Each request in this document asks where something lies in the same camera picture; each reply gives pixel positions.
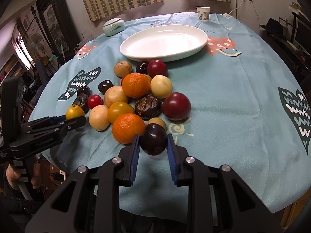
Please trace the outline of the person's left hand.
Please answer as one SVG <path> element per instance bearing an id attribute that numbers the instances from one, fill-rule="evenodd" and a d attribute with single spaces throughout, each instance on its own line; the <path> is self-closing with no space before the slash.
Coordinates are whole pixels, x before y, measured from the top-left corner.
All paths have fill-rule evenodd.
<path id="1" fill-rule="evenodd" d="M 8 164 L 6 170 L 6 178 L 9 185 L 15 190 L 19 190 L 18 184 L 20 177 L 20 171 Z M 31 179 L 31 183 L 33 185 L 33 189 L 38 189 L 41 186 L 41 169 L 37 157 L 35 157 L 35 162 L 33 165 L 33 176 Z"/>

